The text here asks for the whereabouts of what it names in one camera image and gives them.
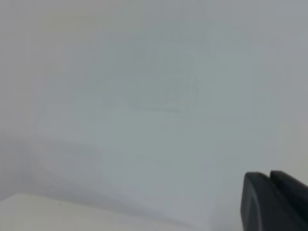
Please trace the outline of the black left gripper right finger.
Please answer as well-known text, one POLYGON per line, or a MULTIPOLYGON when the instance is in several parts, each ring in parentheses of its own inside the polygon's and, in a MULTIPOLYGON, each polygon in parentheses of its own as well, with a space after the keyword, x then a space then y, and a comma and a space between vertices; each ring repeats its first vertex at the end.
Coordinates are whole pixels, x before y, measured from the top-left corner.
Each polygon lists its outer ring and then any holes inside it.
POLYGON ((283 171, 271 171, 270 179, 298 212, 308 211, 307 185, 283 171))

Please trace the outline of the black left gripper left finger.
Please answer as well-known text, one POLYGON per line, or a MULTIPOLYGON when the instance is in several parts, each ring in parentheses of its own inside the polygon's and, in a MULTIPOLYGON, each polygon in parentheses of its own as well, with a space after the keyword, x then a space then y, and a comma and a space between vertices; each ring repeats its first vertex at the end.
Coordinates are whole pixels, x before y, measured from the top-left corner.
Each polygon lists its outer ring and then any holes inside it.
POLYGON ((247 172, 241 199, 245 231, 306 231, 308 212, 298 212, 267 176, 247 172))

